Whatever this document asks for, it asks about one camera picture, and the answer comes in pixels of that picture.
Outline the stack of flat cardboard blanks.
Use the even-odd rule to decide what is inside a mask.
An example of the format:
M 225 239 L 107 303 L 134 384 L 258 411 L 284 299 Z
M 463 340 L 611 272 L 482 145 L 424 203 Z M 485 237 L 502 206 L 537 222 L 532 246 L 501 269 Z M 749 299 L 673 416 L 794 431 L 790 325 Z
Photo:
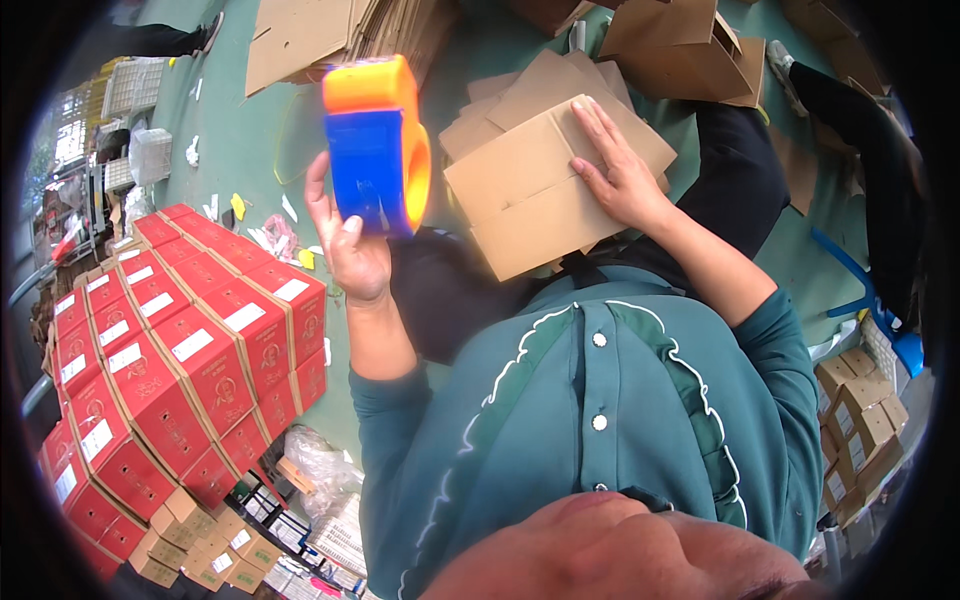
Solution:
M 260 0 L 245 96 L 317 83 L 328 70 L 402 55 L 421 88 L 461 17 L 459 0 Z

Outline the orange and blue tape dispenser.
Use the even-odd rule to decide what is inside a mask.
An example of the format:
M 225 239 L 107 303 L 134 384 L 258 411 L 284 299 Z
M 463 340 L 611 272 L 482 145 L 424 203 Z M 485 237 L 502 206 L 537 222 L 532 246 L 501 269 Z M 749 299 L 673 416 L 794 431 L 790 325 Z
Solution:
M 431 148 L 407 59 L 392 54 L 328 71 L 320 82 L 334 200 L 365 235 L 413 237 L 426 214 Z

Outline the heap of white packets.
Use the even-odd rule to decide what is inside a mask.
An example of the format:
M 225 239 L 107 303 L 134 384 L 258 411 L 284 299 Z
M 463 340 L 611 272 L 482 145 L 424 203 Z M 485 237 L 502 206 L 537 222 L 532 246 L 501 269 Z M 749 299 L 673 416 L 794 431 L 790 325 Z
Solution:
M 273 569 L 286 570 L 299 577 L 288 577 L 283 588 L 294 591 L 294 584 L 319 588 L 342 600 L 378 600 L 369 590 L 368 569 L 362 548 L 359 525 L 358 492 L 347 492 L 333 501 L 317 520 L 307 523 L 292 510 L 282 510 L 270 522 L 270 537 L 286 554 Z

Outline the scattered paper scraps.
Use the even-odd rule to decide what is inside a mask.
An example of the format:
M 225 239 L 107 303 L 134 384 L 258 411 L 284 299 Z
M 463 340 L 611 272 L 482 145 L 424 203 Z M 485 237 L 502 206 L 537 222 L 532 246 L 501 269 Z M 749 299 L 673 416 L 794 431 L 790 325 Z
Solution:
M 226 203 L 229 208 L 220 210 L 219 195 L 212 194 L 207 203 L 200 206 L 200 213 L 208 220 L 221 223 L 234 233 L 240 233 L 245 214 L 253 203 L 238 194 L 233 194 Z M 299 213 L 287 197 L 282 194 L 278 213 L 268 216 L 263 223 L 246 229 L 247 236 L 262 250 L 288 265 L 305 270 L 315 270 L 319 258 L 325 255 L 320 245 L 305 246 L 295 230 L 300 223 Z

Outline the person's body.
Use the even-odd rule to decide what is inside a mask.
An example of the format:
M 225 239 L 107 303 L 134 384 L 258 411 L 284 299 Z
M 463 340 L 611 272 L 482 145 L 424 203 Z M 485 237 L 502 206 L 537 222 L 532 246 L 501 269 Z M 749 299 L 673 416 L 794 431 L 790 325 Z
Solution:
M 637 493 L 805 558 L 821 504 L 817 382 L 775 291 L 731 328 L 654 274 L 568 278 L 426 367 L 349 374 L 369 589 L 413 599 L 455 556 L 574 493 Z

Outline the open brown cardboard carton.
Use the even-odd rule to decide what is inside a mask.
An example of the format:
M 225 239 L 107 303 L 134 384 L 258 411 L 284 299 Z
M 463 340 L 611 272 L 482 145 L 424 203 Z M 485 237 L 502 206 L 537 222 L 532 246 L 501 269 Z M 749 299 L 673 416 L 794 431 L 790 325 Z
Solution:
M 717 7 L 718 0 L 628 0 L 615 10 L 598 57 L 614 61 L 651 100 L 756 109 L 765 40 L 739 36 Z

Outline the blue plastic chair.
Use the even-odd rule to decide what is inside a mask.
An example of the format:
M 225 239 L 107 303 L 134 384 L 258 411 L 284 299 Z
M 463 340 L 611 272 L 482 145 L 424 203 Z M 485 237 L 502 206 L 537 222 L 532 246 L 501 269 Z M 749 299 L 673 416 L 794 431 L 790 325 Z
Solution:
M 894 321 L 897 315 L 884 306 L 869 270 L 861 267 L 854 258 L 843 248 L 835 244 L 834 241 L 817 226 L 811 227 L 810 237 L 849 271 L 864 288 L 863 297 L 830 308 L 825 311 L 825 316 L 828 318 L 836 318 L 858 313 L 863 309 L 869 310 L 873 322 L 883 336 L 891 343 L 892 352 L 896 359 L 905 367 L 910 378 L 918 378 L 924 369 L 925 362 L 921 337 L 912 331 L 908 331 L 905 325 L 894 328 Z

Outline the person's left hand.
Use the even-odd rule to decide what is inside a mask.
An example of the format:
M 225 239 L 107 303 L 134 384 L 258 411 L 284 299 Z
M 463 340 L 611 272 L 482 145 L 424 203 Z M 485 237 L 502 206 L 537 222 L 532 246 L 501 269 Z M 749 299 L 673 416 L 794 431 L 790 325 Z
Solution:
M 328 271 L 346 300 L 363 309 L 385 306 L 391 299 L 392 261 L 382 237 L 367 236 L 364 221 L 343 217 L 326 191 L 330 153 L 320 152 L 305 176 L 304 202 L 323 249 Z

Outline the stack of red cartons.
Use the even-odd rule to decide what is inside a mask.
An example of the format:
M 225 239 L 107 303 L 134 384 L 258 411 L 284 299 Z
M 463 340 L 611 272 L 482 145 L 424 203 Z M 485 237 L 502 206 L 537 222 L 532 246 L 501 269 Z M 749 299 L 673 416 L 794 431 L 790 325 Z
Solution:
M 327 389 L 327 286 L 177 203 L 53 307 L 60 420 L 39 467 L 93 569 L 183 487 L 209 511 Z

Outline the heap of folded cardboard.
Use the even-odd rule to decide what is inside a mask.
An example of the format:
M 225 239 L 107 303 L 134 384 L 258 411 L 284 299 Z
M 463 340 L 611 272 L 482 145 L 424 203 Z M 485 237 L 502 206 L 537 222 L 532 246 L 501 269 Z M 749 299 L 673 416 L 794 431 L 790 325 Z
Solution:
M 786 19 L 826 54 L 839 80 L 873 97 L 886 97 L 892 85 L 858 33 L 842 18 L 834 0 L 778 0 Z

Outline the heap of small brown boxes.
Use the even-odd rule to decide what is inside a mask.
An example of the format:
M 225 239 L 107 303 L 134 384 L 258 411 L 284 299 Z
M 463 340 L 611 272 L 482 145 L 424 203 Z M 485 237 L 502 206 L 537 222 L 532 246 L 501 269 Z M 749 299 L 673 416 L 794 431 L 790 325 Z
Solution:
M 212 593 L 230 587 L 252 594 L 283 553 L 227 504 L 208 510 L 178 486 L 150 517 L 127 563 L 164 589 L 183 575 Z

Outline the clear plastic bag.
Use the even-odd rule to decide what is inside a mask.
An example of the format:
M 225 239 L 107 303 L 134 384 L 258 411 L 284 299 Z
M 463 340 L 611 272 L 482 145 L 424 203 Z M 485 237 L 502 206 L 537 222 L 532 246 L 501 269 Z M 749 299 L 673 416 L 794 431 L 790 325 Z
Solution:
M 300 504 L 311 522 L 346 506 L 351 495 L 359 496 L 364 474 L 347 452 L 331 446 L 314 429 L 294 424 L 284 435 L 284 460 L 292 483 L 301 490 Z

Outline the clear yellowish plastic sheet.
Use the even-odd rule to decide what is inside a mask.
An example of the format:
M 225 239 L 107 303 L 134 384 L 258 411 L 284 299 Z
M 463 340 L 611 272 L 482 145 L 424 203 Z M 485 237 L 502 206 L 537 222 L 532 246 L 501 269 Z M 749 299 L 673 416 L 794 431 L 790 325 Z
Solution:
M 271 170 L 281 187 L 303 178 L 315 156 L 327 150 L 324 115 L 313 88 L 295 92 L 280 112 Z

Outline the person's legs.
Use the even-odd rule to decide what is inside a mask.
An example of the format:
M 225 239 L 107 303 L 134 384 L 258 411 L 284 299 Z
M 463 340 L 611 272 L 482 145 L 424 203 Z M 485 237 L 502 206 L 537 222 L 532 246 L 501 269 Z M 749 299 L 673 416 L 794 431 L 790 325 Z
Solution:
M 757 109 L 690 102 L 696 114 L 700 172 L 676 208 L 754 259 L 790 203 L 784 169 Z M 434 227 L 390 242 L 390 292 L 414 350 L 451 365 L 480 331 L 522 313 L 536 298 L 612 283 L 640 270 L 666 282 L 670 294 L 705 303 L 677 259 L 649 235 L 613 254 L 571 253 L 560 273 L 500 282 L 457 236 Z

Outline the flat brown cardboard sheets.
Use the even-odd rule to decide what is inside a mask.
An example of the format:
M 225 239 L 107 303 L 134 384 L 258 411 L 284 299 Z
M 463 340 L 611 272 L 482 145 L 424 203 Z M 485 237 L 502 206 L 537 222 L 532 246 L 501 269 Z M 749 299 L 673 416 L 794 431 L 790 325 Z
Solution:
M 450 161 L 457 162 L 551 107 L 594 92 L 598 102 L 615 98 L 635 111 L 615 62 L 596 63 L 582 51 L 559 55 L 543 50 L 523 71 L 470 82 L 470 103 L 438 135 L 438 142 Z

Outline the person's right hand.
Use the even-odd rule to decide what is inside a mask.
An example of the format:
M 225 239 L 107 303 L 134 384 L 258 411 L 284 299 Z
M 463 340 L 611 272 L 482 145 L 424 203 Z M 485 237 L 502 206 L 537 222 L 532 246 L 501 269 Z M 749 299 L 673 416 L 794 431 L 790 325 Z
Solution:
M 580 156 L 570 166 L 614 220 L 653 238 L 674 232 L 681 214 L 631 149 L 613 119 L 592 97 L 570 101 L 582 132 L 606 165 L 606 174 Z

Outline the pile of labelled brown cartons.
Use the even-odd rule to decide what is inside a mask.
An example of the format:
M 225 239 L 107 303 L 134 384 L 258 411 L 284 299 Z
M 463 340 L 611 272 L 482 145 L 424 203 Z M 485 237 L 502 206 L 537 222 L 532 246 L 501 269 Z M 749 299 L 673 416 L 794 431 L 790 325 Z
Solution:
M 856 347 L 815 367 L 822 507 L 844 529 L 882 495 L 904 462 L 904 404 L 881 367 Z

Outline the brown cardboard scrap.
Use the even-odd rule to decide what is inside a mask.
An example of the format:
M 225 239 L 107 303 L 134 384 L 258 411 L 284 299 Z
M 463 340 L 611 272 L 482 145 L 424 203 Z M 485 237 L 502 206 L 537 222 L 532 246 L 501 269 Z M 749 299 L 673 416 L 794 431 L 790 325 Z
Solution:
M 815 198 L 818 158 L 773 124 L 769 126 L 769 134 L 789 188 L 790 205 L 806 217 Z

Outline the white plastic basket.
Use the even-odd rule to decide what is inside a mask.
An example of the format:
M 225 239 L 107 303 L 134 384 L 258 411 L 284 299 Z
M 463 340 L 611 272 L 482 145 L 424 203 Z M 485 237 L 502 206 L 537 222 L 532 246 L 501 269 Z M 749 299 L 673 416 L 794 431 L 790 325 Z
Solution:
M 168 59 L 138 56 L 116 63 L 102 100 L 101 118 L 110 120 L 154 108 Z
M 137 186 L 168 179 L 172 168 L 173 136 L 163 127 L 138 128 L 130 133 L 129 173 Z

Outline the brown cardboard box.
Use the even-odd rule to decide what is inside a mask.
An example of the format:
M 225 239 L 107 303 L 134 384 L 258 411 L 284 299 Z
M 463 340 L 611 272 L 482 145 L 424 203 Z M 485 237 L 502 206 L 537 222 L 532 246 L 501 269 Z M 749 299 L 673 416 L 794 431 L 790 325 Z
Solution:
M 571 105 L 561 102 L 455 161 L 443 171 L 489 269 L 506 282 L 612 235 L 612 218 L 570 161 L 605 167 Z

